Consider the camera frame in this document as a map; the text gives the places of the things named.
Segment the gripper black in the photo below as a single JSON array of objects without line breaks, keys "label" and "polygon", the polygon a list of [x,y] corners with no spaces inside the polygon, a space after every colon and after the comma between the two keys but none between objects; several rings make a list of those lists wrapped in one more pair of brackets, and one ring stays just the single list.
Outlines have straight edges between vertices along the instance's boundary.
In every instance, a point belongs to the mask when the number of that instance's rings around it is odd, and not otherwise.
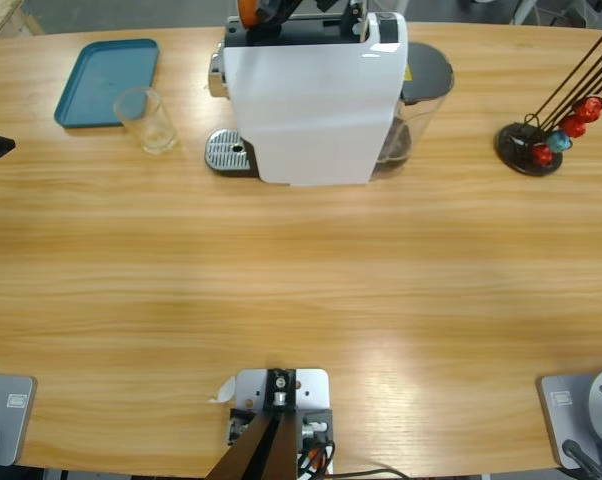
[{"label": "gripper black", "polygon": [[[337,0],[318,0],[318,9],[327,12]],[[279,36],[282,25],[300,5],[300,1],[249,1],[248,41],[256,43]],[[341,35],[352,35],[353,28],[362,21],[362,2],[348,0],[339,20]]]}]

